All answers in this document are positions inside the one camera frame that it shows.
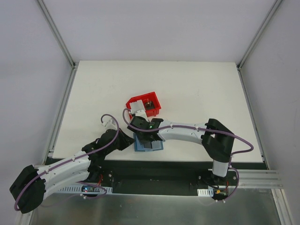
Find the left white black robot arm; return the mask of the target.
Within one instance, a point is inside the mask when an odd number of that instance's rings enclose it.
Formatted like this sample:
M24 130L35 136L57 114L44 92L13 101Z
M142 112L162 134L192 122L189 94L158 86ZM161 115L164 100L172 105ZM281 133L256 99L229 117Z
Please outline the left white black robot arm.
M23 168L9 189L15 210L29 213L64 186L84 180L95 182L99 177L98 167L105 157L133 143L134 139L122 130L108 129L69 158L38 168L33 165Z

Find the red plastic bin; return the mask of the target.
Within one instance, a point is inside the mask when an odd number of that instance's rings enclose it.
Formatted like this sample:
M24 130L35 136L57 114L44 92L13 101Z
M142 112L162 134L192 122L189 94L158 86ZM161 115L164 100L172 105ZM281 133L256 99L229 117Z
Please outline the red plastic bin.
M147 117L157 116L161 109L160 102L156 93L150 92L139 96L131 97L125 104L126 108L133 113L144 110Z

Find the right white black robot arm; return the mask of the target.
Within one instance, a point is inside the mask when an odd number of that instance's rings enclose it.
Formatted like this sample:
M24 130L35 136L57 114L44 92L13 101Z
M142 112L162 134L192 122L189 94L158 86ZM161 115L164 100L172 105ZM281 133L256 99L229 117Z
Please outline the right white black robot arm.
M202 145L213 159L212 182L222 185L227 181L234 137L233 133L218 120L209 119L203 124L184 124L161 118L147 121L135 115L127 128L136 134L141 143L178 140Z

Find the dark credit card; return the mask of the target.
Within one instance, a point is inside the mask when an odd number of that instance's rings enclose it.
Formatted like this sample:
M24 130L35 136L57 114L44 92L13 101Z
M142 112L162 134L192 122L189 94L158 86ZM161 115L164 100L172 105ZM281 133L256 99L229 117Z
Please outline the dark credit card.
M148 143L143 144L143 148L144 148L144 149L147 149L147 150L152 149L152 144L151 144L151 142L148 142Z
M153 141L151 142L151 146L153 150L160 150L161 149L161 141Z

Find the blue leather card holder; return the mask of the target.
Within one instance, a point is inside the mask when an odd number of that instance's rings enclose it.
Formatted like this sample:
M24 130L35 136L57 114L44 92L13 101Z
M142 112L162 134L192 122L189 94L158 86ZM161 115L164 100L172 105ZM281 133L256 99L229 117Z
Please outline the blue leather card holder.
M134 140L135 140L135 143L134 143L135 152L152 152L152 151L155 151L153 149L149 149L149 150L144 149L143 144L140 142L140 140L138 139L136 134L134 134ZM163 147L163 142L162 142L160 150L163 150L163 149L164 149L164 147Z

